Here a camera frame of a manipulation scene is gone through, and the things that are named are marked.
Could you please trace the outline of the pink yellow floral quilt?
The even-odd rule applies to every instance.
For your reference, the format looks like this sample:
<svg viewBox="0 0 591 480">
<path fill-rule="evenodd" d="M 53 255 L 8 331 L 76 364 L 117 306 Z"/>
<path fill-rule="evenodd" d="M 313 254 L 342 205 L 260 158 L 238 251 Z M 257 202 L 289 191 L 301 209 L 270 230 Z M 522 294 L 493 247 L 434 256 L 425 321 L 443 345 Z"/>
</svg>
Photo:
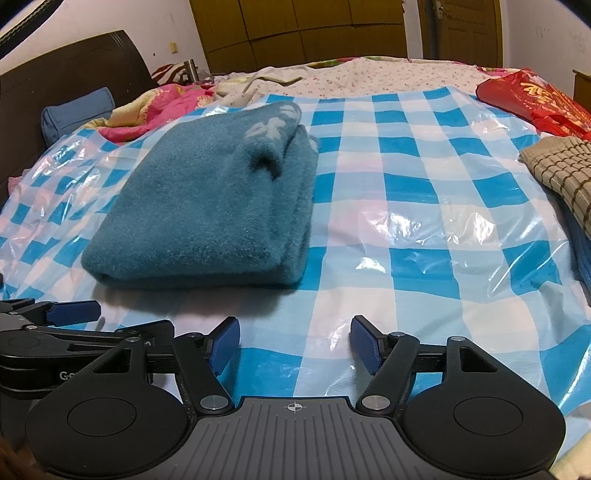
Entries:
<svg viewBox="0 0 591 480">
<path fill-rule="evenodd" d="M 123 144 L 198 108 L 206 107 L 212 101 L 211 89 L 197 85 L 163 85 L 115 108 L 108 118 L 90 120 L 83 128 L 96 130 L 112 143 Z"/>
</svg>

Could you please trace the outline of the blue pillow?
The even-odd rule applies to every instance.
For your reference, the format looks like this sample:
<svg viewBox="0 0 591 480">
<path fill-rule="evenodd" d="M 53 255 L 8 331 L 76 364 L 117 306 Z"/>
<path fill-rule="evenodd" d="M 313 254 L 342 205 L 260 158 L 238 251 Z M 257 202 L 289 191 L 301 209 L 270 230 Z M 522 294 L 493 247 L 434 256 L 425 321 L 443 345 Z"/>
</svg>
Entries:
<svg viewBox="0 0 591 480">
<path fill-rule="evenodd" d="M 45 145 L 51 147 L 91 120 L 108 118 L 114 108 L 115 102 L 107 87 L 61 105 L 45 107 L 40 118 Z"/>
</svg>

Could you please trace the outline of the wooden tv cabinet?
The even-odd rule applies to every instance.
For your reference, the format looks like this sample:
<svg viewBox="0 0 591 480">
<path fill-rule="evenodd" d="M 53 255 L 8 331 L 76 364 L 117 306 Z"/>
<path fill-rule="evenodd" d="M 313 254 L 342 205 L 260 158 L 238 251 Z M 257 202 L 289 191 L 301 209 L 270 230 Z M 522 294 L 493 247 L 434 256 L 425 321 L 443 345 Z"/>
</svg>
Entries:
<svg viewBox="0 0 591 480">
<path fill-rule="evenodd" d="M 591 75 L 573 70 L 574 91 L 573 99 L 588 112 L 591 112 Z"/>
</svg>

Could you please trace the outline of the metal thermos bottle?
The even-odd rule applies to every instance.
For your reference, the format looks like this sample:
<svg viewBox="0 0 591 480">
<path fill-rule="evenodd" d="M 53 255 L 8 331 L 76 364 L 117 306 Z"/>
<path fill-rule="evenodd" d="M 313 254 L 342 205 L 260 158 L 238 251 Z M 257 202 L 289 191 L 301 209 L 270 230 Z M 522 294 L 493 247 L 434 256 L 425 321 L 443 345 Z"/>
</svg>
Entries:
<svg viewBox="0 0 591 480">
<path fill-rule="evenodd" d="M 198 73 L 197 73 L 197 65 L 195 65 L 193 59 L 189 59 L 183 62 L 184 70 L 188 79 L 188 82 L 191 84 L 196 84 L 199 80 Z"/>
</svg>

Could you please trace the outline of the blue folded knit garment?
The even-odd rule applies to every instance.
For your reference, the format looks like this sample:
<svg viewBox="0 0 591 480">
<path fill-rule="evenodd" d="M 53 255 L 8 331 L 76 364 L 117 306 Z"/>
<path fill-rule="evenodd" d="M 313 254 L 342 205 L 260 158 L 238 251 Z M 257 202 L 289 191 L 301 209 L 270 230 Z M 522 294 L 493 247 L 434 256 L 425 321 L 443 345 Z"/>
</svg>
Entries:
<svg viewBox="0 0 591 480">
<path fill-rule="evenodd" d="M 583 228 L 579 225 L 567 204 L 561 200 L 559 202 L 563 216 L 566 221 L 567 230 L 575 254 L 576 265 L 582 282 L 587 291 L 591 287 L 591 248 L 590 239 L 587 237 Z"/>
</svg>

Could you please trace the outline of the dark wooden headboard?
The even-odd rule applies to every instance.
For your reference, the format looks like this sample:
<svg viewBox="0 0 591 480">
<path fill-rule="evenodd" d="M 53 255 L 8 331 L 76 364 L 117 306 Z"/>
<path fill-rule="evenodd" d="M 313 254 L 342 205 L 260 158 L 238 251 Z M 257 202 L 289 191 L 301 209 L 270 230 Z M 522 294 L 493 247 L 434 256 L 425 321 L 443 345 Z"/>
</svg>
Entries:
<svg viewBox="0 0 591 480">
<path fill-rule="evenodd" d="M 46 150 L 41 112 L 89 94 L 110 90 L 116 106 L 156 86 L 126 32 L 109 32 L 38 56 L 1 75 L 1 201 L 8 179 Z"/>
</svg>

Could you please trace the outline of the red plastic shopping bag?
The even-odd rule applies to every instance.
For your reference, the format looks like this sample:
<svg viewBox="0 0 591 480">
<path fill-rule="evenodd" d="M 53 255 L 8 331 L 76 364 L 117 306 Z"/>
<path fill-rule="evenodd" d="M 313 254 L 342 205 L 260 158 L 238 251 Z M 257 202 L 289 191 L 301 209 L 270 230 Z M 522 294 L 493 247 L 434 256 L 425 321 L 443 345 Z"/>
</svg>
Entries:
<svg viewBox="0 0 591 480">
<path fill-rule="evenodd" d="M 555 136 L 590 140 L 590 113 L 530 69 L 486 80 L 477 98 Z"/>
</svg>

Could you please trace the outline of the brown wooden door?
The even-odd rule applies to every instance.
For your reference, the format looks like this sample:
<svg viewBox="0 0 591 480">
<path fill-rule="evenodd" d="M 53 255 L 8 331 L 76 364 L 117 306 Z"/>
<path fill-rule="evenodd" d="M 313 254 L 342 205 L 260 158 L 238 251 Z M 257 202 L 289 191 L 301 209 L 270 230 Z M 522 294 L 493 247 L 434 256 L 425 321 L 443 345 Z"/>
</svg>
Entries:
<svg viewBox="0 0 591 480">
<path fill-rule="evenodd" d="M 426 0 L 417 4 L 426 59 L 503 66 L 499 1 Z"/>
</svg>

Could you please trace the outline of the blue white checkered plastic sheet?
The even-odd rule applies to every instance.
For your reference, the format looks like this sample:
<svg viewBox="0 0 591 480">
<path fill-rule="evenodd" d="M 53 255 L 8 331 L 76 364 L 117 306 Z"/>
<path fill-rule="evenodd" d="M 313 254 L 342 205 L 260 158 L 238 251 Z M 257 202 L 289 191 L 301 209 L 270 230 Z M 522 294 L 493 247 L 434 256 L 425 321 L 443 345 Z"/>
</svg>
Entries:
<svg viewBox="0 0 591 480">
<path fill-rule="evenodd" d="M 293 291 L 104 289 L 80 264 L 132 170 L 160 139 L 79 131 L 43 155 L 1 213 L 5 299 L 94 298 L 98 330 L 233 315 L 232 396 L 356 397 L 349 322 L 430 344 L 465 336 L 548 395 L 570 437 L 590 428 L 590 307 L 554 200 L 519 161 L 532 126 L 453 87 L 298 98 L 320 143 L 311 250 Z"/>
</svg>

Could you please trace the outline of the red white striped cloth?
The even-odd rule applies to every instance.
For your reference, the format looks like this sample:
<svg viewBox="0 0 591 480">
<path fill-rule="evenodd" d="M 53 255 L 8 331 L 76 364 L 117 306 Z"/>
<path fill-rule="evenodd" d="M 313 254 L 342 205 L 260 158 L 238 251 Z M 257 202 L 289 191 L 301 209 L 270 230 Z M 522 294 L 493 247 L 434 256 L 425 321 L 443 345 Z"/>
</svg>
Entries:
<svg viewBox="0 0 591 480">
<path fill-rule="evenodd" d="M 162 65 L 151 73 L 151 79 L 158 85 L 187 85 L 190 83 L 183 63 Z"/>
</svg>

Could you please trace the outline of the brown wooden wardrobe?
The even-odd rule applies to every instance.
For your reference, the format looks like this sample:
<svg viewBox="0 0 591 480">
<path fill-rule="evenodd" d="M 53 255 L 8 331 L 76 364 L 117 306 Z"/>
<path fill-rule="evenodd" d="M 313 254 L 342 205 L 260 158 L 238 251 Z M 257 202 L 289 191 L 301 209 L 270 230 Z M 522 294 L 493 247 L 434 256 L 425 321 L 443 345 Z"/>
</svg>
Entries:
<svg viewBox="0 0 591 480">
<path fill-rule="evenodd" d="M 190 7 L 214 74 L 408 56 L 401 1 L 192 0 Z"/>
</svg>

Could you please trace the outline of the beige brown striped folded sweater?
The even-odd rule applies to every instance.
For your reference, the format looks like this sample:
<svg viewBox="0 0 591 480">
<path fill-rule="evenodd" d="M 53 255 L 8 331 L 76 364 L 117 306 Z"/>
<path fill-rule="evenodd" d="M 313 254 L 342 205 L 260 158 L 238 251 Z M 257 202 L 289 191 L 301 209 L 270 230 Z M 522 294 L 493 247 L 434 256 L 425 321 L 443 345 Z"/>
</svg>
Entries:
<svg viewBox="0 0 591 480">
<path fill-rule="evenodd" d="M 590 237 L 590 141 L 548 136 L 520 152 L 519 160 L 543 186 L 556 193 Z"/>
</svg>

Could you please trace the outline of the floral white bed sheet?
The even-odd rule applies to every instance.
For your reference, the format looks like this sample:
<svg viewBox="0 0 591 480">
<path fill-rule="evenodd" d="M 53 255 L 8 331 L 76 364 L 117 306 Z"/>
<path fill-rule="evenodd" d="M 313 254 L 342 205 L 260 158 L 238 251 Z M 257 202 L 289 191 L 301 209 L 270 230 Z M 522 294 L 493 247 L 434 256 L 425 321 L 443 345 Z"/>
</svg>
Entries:
<svg viewBox="0 0 591 480">
<path fill-rule="evenodd" d="M 355 57 L 288 67 L 267 66 L 252 73 L 235 72 L 218 77 L 213 100 L 219 105 L 245 107 L 269 94 L 332 99 L 445 86 L 475 94 L 477 86 L 484 81 L 515 71 L 457 61 Z"/>
</svg>

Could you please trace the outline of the teal knit sweater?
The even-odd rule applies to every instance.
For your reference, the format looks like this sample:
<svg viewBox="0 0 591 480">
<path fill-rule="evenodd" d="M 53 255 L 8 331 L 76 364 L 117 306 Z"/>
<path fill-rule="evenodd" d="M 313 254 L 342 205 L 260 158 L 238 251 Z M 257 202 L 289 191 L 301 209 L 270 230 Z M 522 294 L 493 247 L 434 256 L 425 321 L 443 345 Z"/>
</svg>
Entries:
<svg viewBox="0 0 591 480">
<path fill-rule="evenodd" d="M 179 123 L 131 173 L 82 266 L 112 288 L 294 285 L 317 166 L 290 101 Z"/>
</svg>

